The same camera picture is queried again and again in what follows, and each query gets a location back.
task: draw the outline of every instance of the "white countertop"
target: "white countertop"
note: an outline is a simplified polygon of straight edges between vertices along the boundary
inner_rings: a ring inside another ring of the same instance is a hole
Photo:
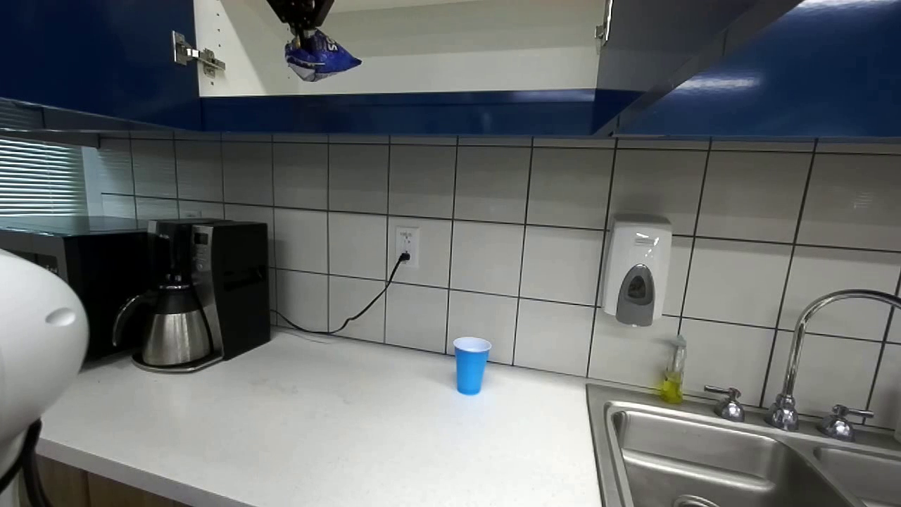
[[[45,413],[43,454],[192,503],[598,507],[587,387],[275,332],[201,375],[95,367]]]

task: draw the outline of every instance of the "soap dispenser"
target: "soap dispenser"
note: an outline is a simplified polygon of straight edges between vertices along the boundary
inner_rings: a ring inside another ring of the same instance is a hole
[[[664,312],[671,251],[671,223],[613,223],[602,270],[602,309],[623,325],[651,326]]]

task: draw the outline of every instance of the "white tile backsplash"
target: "white tile backsplash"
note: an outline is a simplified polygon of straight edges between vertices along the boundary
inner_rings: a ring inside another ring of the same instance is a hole
[[[298,325],[337,326],[359,312],[397,258],[397,226],[416,226],[421,267],[401,267],[401,284],[343,334],[430,353],[456,334],[485,334],[498,364],[653,387],[656,337],[675,334],[681,317],[688,388],[741,387],[756,406],[787,360],[779,346],[767,378],[778,326],[792,326],[826,291],[896,291],[901,270],[899,147],[818,147],[810,163],[810,141],[711,148],[711,141],[611,137],[157,134],[104,137],[81,161],[90,215],[267,223],[273,301]],[[649,329],[620,326],[592,305],[594,251],[616,215],[675,226],[668,317]],[[795,251],[796,223],[799,241],[843,248]],[[805,379],[802,398],[867,403],[885,316],[850,301],[826,309],[810,329],[860,341],[815,337],[810,357],[826,367],[810,368],[837,372],[847,391],[829,378]],[[889,341],[872,398],[878,423],[901,399],[901,317]]]
[[[774,326],[788,246],[699,240],[685,316]]]
[[[444,353],[447,291],[394,284],[390,294],[385,329],[390,344]]]
[[[599,248],[599,232],[526,227],[520,296],[594,305]]]
[[[225,202],[273,202],[273,147],[222,143]]]
[[[329,148],[325,143],[273,143],[275,205],[329,208]]]
[[[385,278],[385,216],[329,215],[329,272]]]
[[[454,215],[456,147],[392,147],[392,215]]]
[[[275,208],[273,265],[290,270],[326,272],[329,267],[329,215]]]
[[[516,364],[563,375],[587,375],[592,317],[592,306],[520,301]]]
[[[772,329],[685,322],[681,334],[688,341],[681,379],[688,394],[701,394],[703,387],[739,388],[743,403],[761,403]]]
[[[819,296],[847,287],[896,294],[901,254],[796,248],[779,326],[795,329],[799,312]],[[839,301],[818,312],[810,332],[881,341],[889,306],[877,301]]]
[[[456,170],[456,216],[525,223],[529,148],[461,147]]]
[[[799,241],[901,251],[901,158],[819,154]]]
[[[489,341],[489,360],[512,364],[516,298],[485,294],[451,294],[447,350],[454,337],[475,334]]]
[[[519,296],[525,227],[454,223],[451,287]]]
[[[795,153],[713,153],[699,234],[792,241],[808,167]]]
[[[696,232],[706,153],[616,153],[616,216],[664,216],[673,234]]]
[[[602,227],[611,148],[536,148],[529,223]]]
[[[177,198],[219,201],[225,198],[219,143],[174,141]]]

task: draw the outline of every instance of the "plastic cup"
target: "plastic cup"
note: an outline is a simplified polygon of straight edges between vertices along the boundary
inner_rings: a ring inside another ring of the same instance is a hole
[[[478,394],[482,379],[485,379],[485,367],[489,354],[489,341],[485,337],[456,337],[454,341],[454,354],[456,354],[456,391],[460,394]]]

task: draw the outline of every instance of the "window blind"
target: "window blind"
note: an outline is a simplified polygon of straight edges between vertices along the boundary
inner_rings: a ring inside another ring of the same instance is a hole
[[[0,216],[88,215],[76,147],[0,137]]]

